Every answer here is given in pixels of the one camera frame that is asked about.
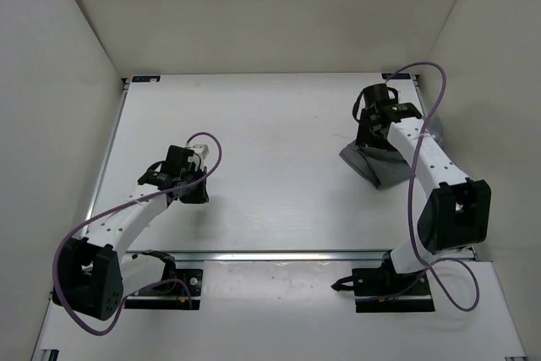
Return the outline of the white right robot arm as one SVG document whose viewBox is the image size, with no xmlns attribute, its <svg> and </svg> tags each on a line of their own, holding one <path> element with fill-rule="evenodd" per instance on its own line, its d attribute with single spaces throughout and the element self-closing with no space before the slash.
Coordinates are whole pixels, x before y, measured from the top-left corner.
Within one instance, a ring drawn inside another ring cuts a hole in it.
<svg viewBox="0 0 541 361">
<path fill-rule="evenodd" d="M 351 145 L 356 171 L 380 189 L 420 183 L 427 198 L 419 217 L 407 215 L 408 242 L 387 255 L 379 273 L 382 289 L 399 293 L 409 276 L 444 253 L 486 239 L 491 189 L 452 162 L 416 106 L 401 102 L 387 84 L 364 88 L 352 114 L 358 123 Z"/>
</svg>

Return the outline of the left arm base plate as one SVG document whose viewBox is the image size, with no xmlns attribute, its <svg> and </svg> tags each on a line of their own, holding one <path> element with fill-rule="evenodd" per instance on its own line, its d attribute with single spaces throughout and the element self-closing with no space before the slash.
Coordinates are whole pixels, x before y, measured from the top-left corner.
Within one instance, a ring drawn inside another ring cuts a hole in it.
<svg viewBox="0 0 541 361">
<path fill-rule="evenodd" d="M 195 311 L 199 310 L 204 269 L 202 262 L 177 262 L 175 277 L 183 281 L 145 288 L 126 300 L 125 309 Z"/>
</svg>

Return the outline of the grey pleated skirt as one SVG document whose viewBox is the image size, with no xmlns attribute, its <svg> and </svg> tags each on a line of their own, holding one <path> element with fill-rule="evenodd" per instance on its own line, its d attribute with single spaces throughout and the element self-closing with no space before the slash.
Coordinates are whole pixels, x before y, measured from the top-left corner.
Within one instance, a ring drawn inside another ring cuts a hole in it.
<svg viewBox="0 0 541 361">
<path fill-rule="evenodd" d="M 356 139 L 342 149 L 339 156 L 358 175 L 376 189 L 392 188 L 410 178 L 410 166 L 396 150 L 386 150 L 364 141 L 374 142 L 368 124 L 358 124 Z"/>
</svg>

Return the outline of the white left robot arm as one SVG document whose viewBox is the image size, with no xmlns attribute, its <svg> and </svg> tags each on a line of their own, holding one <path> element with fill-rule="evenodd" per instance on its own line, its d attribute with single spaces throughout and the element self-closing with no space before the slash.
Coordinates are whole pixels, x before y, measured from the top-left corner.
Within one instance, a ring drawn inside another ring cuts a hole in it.
<svg viewBox="0 0 541 361">
<path fill-rule="evenodd" d="M 151 165 L 128 197 L 128 205 L 98 219 L 81 238 L 69 238 L 55 255 L 53 300 L 73 312 L 108 320 L 130 293 L 149 285 L 166 292 L 176 285 L 174 258 L 147 249 L 129 254 L 135 239 L 173 202 L 208 202 L 207 145 L 172 145 Z"/>
</svg>

